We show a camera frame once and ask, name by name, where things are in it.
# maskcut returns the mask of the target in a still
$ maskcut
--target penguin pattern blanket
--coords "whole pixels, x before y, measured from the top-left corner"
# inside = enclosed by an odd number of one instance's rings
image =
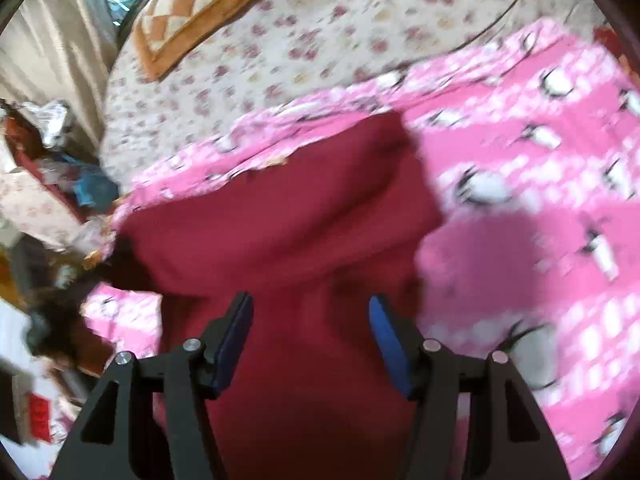
[[[112,226],[389,109],[446,215],[416,255],[418,324],[456,352],[507,351],[582,478],[640,392],[640,94],[603,47],[539,20],[500,43],[247,114],[225,143],[188,146],[134,178]]]

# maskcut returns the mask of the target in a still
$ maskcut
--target bedding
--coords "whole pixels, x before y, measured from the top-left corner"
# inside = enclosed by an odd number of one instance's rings
[[[21,232],[61,251],[81,231],[81,221],[27,170],[0,174],[0,210]]]
[[[112,226],[400,112],[446,215],[416,256],[429,283],[420,328],[485,356],[518,322],[552,327],[557,376],[536,396],[583,478],[640,393],[639,99],[604,47],[539,20],[501,43],[247,114],[225,137],[230,152],[205,141],[134,178]]]
[[[133,37],[125,42],[100,150],[123,191],[134,174],[223,136],[252,110],[505,38],[540,16],[584,38],[604,21],[592,0],[257,0],[245,10],[159,82],[146,77]]]

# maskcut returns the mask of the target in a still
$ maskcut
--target red cloth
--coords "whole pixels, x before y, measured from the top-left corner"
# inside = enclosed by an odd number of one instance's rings
[[[207,409],[232,480],[389,480],[414,406],[383,367],[367,317],[386,292],[415,314],[414,254],[442,222],[397,114],[376,115],[123,227],[162,304],[164,349],[198,336],[238,290],[254,324]]]

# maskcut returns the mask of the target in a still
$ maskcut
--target blue object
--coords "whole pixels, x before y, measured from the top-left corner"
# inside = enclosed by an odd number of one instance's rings
[[[386,314],[383,303],[377,296],[372,296],[369,300],[369,323],[392,383],[405,397],[411,397],[414,384],[410,374],[409,359]]]
[[[95,164],[81,162],[69,155],[61,154],[60,157],[80,171],[80,177],[74,184],[78,205],[88,206],[98,213],[106,213],[113,201],[120,196],[118,185]]]

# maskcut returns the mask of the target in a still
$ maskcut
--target curtain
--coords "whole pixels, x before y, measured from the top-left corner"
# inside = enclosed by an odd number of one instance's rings
[[[68,101],[78,120],[75,140],[95,153],[116,54],[106,0],[25,0],[0,36],[0,97]]]

